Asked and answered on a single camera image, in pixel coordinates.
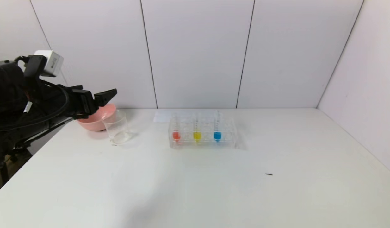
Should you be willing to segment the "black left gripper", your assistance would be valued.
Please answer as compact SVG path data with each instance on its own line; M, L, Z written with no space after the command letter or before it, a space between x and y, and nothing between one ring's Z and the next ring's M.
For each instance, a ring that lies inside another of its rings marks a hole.
M62 110L56 120L65 120L67 118L73 119L87 119L94 114L98 107L107 105L118 93L117 89L111 89L94 94L88 90L84 90L82 85L63 86L59 96L56 98L56 105Z

